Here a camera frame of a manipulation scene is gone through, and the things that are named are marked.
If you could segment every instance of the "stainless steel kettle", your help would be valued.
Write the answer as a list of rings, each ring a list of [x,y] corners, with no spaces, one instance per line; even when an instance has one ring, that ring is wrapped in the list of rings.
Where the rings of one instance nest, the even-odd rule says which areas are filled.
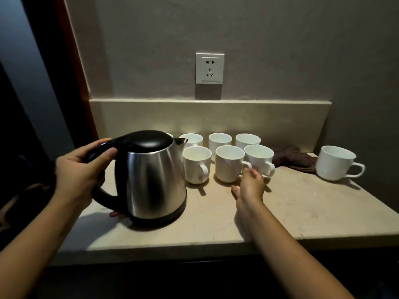
[[[163,226],[178,218],[186,206],[186,183],[182,152],[185,138],[172,138],[162,131],[133,132],[91,150],[90,162],[111,147],[115,158],[118,196],[95,186],[92,196],[101,205],[129,216],[136,226]]]

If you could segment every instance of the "kettle lid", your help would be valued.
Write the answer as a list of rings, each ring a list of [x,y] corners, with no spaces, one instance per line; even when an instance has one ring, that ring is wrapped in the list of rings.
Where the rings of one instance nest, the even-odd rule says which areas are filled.
[[[129,152],[150,153],[163,150],[173,143],[173,138],[162,131],[141,130],[112,140],[117,146],[126,146]]]

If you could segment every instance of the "brown cloth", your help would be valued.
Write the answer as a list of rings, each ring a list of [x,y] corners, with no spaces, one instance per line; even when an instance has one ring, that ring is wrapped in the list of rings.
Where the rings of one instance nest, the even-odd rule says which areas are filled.
[[[277,167],[285,166],[297,171],[316,174],[317,157],[303,153],[297,147],[288,149],[272,149],[274,156],[272,163]]]

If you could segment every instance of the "white cup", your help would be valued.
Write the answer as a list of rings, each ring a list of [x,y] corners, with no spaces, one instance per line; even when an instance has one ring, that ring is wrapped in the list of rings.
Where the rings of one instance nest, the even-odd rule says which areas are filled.
[[[262,145],[247,145],[244,148],[247,161],[264,178],[271,178],[276,170],[272,164],[274,151]]]
[[[187,147],[183,150],[184,172],[186,181],[199,185],[209,177],[212,152],[201,146]]]
[[[259,136],[249,134],[249,133],[240,133],[235,137],[235,145],[242,150],[247,145],[259,145],[261,143],[261,138]]]
[[[236,146],[220,146],[216,149],[216,177],[225,183],[232,183],[242,177],[243,165],[252,169],[252,165],[244,161],[245,152]]]
[[[203,145],[203,137],[199,134],[196,133],[186,133],[180,135],[182,138],[188,139],[187,143],[184,144],[184,148],[186,149],[188,147],[195,147],[195,146],[202,146]]]
[[[329,181],[337,181],[342,177],[356,178],[363,175],[366,166],[354,163],[356,154],[336,146],[322,146],[316,162],[317,175]],[[359,174],[346,174],[351,166],[359,166],[362,171]]]
[[[212,151],[212,160],[215,161],[216,149],[220,146],[231,145],[233,138],[226,133],[212,133],[209,135],[209,149]]]

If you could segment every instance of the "wall outlet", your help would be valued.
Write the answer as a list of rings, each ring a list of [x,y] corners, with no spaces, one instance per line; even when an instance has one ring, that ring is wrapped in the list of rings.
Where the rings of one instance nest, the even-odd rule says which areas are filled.
[[[223,83],[224,53],[197,53],[196,84]]]

